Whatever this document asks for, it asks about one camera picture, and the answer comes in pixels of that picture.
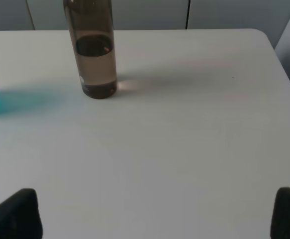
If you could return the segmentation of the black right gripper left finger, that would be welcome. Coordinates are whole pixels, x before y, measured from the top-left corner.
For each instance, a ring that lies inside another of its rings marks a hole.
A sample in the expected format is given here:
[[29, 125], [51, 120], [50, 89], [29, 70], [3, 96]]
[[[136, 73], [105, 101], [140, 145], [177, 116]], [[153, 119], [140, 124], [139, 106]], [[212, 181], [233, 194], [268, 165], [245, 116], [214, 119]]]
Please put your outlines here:
[[0, 203], [0, 239], [41, 239], [37, 194], [24, 188]]

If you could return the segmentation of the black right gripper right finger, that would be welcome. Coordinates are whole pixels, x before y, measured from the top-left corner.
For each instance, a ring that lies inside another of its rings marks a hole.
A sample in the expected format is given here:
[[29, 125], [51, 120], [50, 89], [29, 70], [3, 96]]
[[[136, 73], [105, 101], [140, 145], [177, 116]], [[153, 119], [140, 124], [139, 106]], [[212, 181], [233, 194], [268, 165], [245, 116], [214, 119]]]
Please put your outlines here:
[[290, 239], [290, 187], [277, 191], [271, 220], [272, 239]]

